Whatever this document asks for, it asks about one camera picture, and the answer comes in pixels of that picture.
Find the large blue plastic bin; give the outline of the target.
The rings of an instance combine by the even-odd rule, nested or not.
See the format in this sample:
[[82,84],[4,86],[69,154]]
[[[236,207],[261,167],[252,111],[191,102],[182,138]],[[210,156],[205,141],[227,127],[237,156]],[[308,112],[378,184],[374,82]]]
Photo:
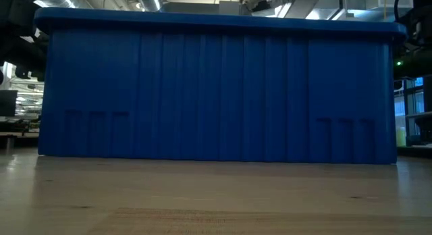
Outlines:
[[41,155],[396,162],[389,22],[46,7]]

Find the black flat monitor screen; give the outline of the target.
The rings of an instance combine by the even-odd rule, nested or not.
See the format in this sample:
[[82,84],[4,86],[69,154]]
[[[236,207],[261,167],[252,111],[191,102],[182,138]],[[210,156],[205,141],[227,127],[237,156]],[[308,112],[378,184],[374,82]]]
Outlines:
[[16,90],[0,90],[0,117],[13,117],[16,114]]

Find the rectangular metal ceiling duct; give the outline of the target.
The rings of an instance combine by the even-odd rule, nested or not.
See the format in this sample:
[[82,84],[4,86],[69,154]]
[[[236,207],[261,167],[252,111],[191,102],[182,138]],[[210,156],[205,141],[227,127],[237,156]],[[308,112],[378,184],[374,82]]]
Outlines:
[[319,0],[255,0],[248,5],[252,16],[305,19]]

